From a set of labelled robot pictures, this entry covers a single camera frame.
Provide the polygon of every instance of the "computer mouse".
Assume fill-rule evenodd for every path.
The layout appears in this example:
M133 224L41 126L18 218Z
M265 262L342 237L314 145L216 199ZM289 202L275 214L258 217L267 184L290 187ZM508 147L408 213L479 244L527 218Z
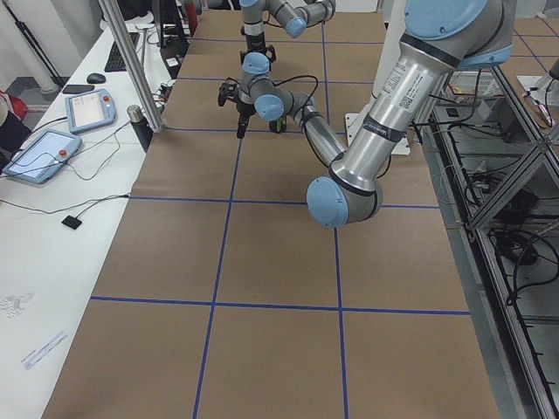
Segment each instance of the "computer mouse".
M87 76L86 81L91 85L98 85L99 83L105 83L107 81L107 78L103 74L92 72L90 75Z

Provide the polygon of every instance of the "sticker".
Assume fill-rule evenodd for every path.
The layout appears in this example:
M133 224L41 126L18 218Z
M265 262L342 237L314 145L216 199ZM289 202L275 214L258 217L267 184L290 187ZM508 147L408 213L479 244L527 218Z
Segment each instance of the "sticker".
M24 305L29 303L33 295L33 292L29 292L25 295L10 295L9 297L0 295L0 312L8 316L8 319L19 316L24 312Z
M178 60L176 58L167 58L167 65L169 67L174 67L175 65L178 65Z
M21 363L27 371L35 367L39 361L41 361L46 355L48 355L59 343L66 339L68 335L66 332L59 332L54 338L52 338L46 345L41 347L39 350L35 350L22 359Z
M413 65L396 63L383 86L383 93L405 112L415 113L431 90L433 77Z

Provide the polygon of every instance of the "white table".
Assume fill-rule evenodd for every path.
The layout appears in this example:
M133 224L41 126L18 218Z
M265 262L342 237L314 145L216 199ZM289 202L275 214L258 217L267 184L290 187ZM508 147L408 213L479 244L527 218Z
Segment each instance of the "white table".
M104 31L69 83L85 84L87 74L103 72L112 43L111 32ZM156 45L147 45L144 69L152 92L169 80ZM116 121L109 127L83 133L82 149L125 124L129 105L140 105L127 72L106 75L107 82L99 87L112 94ZM66 116L64 97L60 94L56 98L39 125ZM67 132L65 122L49 127ZM69 168L62 169L41 187L0 179L0 198L32 208L56 210L88 199L126 194L145 154L131 126L117 135L120 150L91 181L80 180ZM88 177L117 147L115 138L110 137L71 163ZM43 215L0 204L0 417L37 419L42 415L126 204L125 199L99 203L80 218L83 224L77 230L65 227L61 221L67 215L78 215L85 206ZM17 309L17 302L10 297L22 296L23 301L31 299L19 303ZM15 312L7 310L14 306ZM64 339L49 352L45 345L56 336L57 340ZM37 356L41 348L45 356L26 369L23 360L29 360L30 354Z

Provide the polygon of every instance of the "keyboard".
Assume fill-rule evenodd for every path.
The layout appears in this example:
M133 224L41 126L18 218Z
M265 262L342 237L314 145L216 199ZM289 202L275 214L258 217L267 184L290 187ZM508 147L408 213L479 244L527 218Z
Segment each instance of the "keyboard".
M130 39L132 39L132 44L134 48L138 45L138 39L140 39L140 33L138 32L129 32ZM119 47L116 45L116 42L113 42L113 46L111 47L111 51L108 54L107 63L105 64L105 72L125 72L126 65L124 64L124 58L122 58L121 51Z

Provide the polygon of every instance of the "robotic arm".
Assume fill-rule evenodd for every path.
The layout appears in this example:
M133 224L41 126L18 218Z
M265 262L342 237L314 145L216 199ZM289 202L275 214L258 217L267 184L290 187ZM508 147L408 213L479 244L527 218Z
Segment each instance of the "robotic arm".
M457 69L505 62L512 51L515 7L516 0L409 0L400 58L347 149L311 98L274 85L266 55L246 55L238 97L264 120L293 117L328 167L328 176L315 179L307 191L309 212L318 223L341 226L377 213L382 190L376 176L438 79Z

